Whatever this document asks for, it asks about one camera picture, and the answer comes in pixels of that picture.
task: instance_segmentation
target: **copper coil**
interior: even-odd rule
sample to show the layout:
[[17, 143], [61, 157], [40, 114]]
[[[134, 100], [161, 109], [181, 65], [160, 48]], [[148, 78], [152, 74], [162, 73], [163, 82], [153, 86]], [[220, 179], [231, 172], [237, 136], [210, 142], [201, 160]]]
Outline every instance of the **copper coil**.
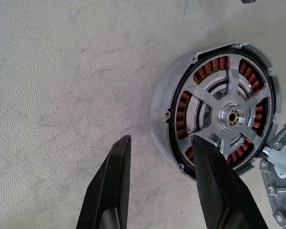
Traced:
[[185, 130], [177, 130], [178, 137], [186, 136]]
[[243, 61], [240, 65], [239, 73], [244, 74], [246, 68], [247, 68], [247, 64]]
[[255, 114], [255, 118], [256, 118], [256, 119], [262, 119], [262, 116], [263, 116], [263, 115], [262, 115], [261, 113], [256, 113], [256, 114]]
[[252, 69], [251, 69], [250, 67], [248, 67], [247, 71], [245, 72], [244, 77], [245, 77], [246, 79], [248, 79], [251, 74], [252, 74]]
[[185, 107], [186, 107], [186, 103], [182, 102], [182, 101], [179, 101], [178, 108], [184, 109]]
[[218, 69], [218, 58], [212, 60], [212, 65], [214, 70]]
[[191, 94], [189, 92], [182, 92], [181, 94], [181, 98], [185, 99], [185, 100], [189, 100], [191, 98]]
[[254, 82], [254, 80], [256, 80], [256, 74], [255, 74], [255, 73], [253, 73], [253, 74], [249, 77], [248, 81], [249, 81], [249, 83], [252, 83], [252, 82]]
[[229, 155], [228, 158], [227, 158], [227, 164], [228, 164], [228, 165], [231, 164], [231, 155]]
[[205, 73], [204, 73], [204, 69], [201, 67], [200, 69], [198, 69], [198, 75], [200, 76], [200, 78], [203, 78], [205, 76]]
[[230, 63], [230, 59], [229, 59], [229, 58], [227, 58], [227, 64], [226, 64], [226, 66], [225, 66], [225, 68], [226, 68], [226, 69], [228, 69], [228, 68], [229, 68], [229, 63]]
[[177, 111], [177, 118], [184, 118], [185, 117], [185, 113], [182, 111]]
[[199, 83], [199, 77], [196, 74], [193, 75], [193, 80], [195, 83]]
[[256, 111], [262, 111], [262, 110], [263, 110], [263, 105], [262, 105], [262, 104], [258, 104], [258, 105], [255, 107], [255, 110], [256, 110]]
[[261, 123], [260, 123], [259, 121], [255, 121], [255, 122], [253, 123], [253, 127], [254, 127], [254, 128], [259, 128], [260, 125], [261, 125]]
[[177, 120], [176, 126], [177, 126], [177, 128], [184, 127], [185, 126], [185, 120]]
[[185, 155], [190, 161], [194, 162], [194, 152], [192, 148], [188, 148], [185, 152]]
[[247, 144], [247, 142], [244, 142], [242, 144], [242, 148], [243, 148], [244, 151], [247, 151], [249, 149], [249, 144]]
[[238, 148], [236, 153], [239, 157], [241, 157], [244, 154], [244, 151], [241, 148]]
[[255, 80], [254, 83], [252, 84], [252, 88], [255, 91], [259, 87], [259, 81]]
[[220, 65], [220, 69], [227, 68], [227, 58], [225, 56], [222, 56], [219, 58], [219, 65]]
[[212, 71], [212, 67], [211, 67], [211, 63], [208, 62], [204, 65], [204, 68], [205, 68], [205, 72], [208, 74]]
[[231, 158], [232, 158], [232, 162], [235, 162], [237, 160], [237, 155], [235, 152], [231, 153]]

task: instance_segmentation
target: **central hub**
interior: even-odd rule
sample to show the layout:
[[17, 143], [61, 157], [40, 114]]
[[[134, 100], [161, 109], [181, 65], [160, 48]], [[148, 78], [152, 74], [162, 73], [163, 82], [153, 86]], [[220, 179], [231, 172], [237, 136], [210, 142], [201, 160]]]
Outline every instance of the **central hub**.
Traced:
[[219, 123], [225, 131], [240, 127], [244, 120], [245, 113], [236, 104], [227, 104], [219, 113]]

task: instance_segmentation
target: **gray textured floor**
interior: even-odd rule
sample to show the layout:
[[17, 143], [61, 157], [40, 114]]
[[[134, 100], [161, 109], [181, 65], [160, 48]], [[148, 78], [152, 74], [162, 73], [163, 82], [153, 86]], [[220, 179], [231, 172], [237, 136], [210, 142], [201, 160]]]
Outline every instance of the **gray textured floor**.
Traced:
[[[0, 229], [74, 228], [113, 142], [133, 138], [128, 228], [205, 228], [195, 183], [156, 149], [154, 86], [179, 55], [252, 42], [286, 122], [286, 0], [0, 0]], [[269, 228], [260, 172], [243, 176]]]

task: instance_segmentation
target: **black plastic tool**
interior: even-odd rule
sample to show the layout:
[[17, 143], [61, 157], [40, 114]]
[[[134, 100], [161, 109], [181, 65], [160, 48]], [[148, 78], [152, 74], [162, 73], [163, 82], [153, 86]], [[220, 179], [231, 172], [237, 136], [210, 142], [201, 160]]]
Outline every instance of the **black plastic tool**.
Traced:
[[208, 229], [268, 228], [248, 187], [208, 141], [192, 141], [197, 189]]
[[89, 184], [77, 229], [126, 229], [131, 137], [116, 142]]

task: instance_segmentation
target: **screw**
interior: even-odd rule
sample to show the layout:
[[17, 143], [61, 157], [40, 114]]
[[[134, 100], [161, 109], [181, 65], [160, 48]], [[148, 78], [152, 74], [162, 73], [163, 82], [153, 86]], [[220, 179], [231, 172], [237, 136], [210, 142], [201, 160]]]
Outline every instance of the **screw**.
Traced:
[[183, 170], [183, 169], [184, 169], [184, 165], [183, 165], [183, 164], [180, 164], [180, 165], [179, 165], [179, 169], [180, 169], [180, 170]]
[[280, 216], [277, 216], [277, 217], [276, 217], [276, 220], [277, 220], [278, 222], [282, 222], [282, 221], [283, 221], [282, 217], [280, 217]]

